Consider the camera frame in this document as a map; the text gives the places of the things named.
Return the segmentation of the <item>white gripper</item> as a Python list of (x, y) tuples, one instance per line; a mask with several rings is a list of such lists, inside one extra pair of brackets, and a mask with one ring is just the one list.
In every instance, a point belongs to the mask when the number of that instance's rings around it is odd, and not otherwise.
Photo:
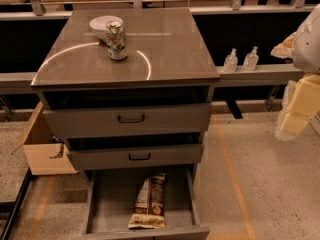
[[(292, 57), (293, 32), (271, 50), (271, 55), (285, 59)], [(320, 76), (307, 74), (298, 82), (290, 80), (285, 88), (282, 110), (279, 113), (275, 136), (282, 141), (297, 137), (320, 111)]]

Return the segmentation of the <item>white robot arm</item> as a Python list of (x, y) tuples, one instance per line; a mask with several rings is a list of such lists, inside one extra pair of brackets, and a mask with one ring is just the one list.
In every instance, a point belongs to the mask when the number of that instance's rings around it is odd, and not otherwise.
[(299, 81), (288, 82), (277, 119), (276, 138), (289, 141), (320, 111), (320, 4), (294, 33), (272, 49), (271, 55), (291, 58), (294, 67), (304, 72)]

